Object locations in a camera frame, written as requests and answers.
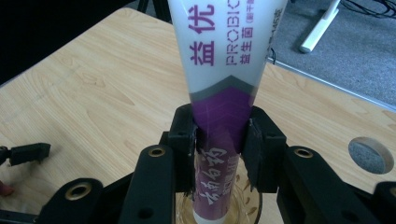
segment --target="tube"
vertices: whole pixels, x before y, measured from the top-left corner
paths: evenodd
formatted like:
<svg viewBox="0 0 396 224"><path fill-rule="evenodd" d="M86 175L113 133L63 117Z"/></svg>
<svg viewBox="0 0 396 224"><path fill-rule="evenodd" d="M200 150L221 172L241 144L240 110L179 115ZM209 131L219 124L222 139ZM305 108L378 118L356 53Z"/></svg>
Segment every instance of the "tube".
<svg viewBox="0 0 396 224"><path fill-rule="evenodd" d="M267 54L287 0L169 0L199 127L193 213L218 224L235 172Z"/></svg>

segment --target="gray chevron stripe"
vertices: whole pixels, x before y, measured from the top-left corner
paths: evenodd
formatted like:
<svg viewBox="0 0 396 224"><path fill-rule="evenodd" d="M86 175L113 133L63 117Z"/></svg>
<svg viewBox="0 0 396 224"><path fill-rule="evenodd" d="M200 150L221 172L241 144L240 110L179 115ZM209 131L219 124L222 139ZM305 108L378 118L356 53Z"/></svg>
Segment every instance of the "gray chevron stripe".
<svg viewBox="0 0 396 224"><path fill-rule="evenodd" d="M190 98L192 102L201 101L230 87L234 87L240 91L251 95L255 95L257 91L257 87L249 85L237 77L229 76L209 88L206 88L202 91L190 93Z"/></svg>

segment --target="toothpaste tube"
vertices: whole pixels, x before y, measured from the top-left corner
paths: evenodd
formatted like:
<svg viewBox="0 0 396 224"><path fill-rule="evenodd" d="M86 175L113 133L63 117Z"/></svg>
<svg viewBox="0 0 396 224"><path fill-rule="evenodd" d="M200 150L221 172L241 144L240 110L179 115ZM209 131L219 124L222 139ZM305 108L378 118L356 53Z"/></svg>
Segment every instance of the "toothpaste tube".
<svg viewBox="0 0 396 224"><path fill-rule="evenodd" d="M245 129L287 0L169 0L198 125L193 213L223 223Z"/></svg>

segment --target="light wood tabletop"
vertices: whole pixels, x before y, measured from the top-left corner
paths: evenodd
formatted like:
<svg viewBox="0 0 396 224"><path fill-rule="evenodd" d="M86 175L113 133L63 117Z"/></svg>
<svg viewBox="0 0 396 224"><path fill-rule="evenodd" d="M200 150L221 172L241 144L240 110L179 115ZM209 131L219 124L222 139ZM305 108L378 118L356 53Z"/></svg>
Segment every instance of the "light wood tabletop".
<svg viewBox="0 0 396 224"><path fill-rule="evenodd" d="M0 209L38 214L71 180L106 186L128 175L189 102L173 26L118 10L0 89L0 144L51 144L40 164L1 166L0 180L15 192ZM395 180L396 169L374 175L348 154L350 140L368 136L396 157L395 113L272 64L255 105L290 146L313 148L347 183L373 192L377 182ZM281 223L275 198L263 195L260 223Z"/></svg>

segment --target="gray carpet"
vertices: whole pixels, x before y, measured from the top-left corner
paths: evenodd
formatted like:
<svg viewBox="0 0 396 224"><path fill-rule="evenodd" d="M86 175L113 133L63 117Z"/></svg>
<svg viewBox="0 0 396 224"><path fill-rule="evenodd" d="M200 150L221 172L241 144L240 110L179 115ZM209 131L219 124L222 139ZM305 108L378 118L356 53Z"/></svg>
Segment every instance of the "gray carpet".
<svg viewBox="0 0 396 224"><path fill-rule="evenodd" d="M373 0L357 0L381 10ZM273 49L289 69L396 111L396 20L377 19L339 5L339 13L311 53L300 45L331 0L288 2ZM137 2L128 7L137 8ZM150 1L147 14L155 16Z"/></svg>

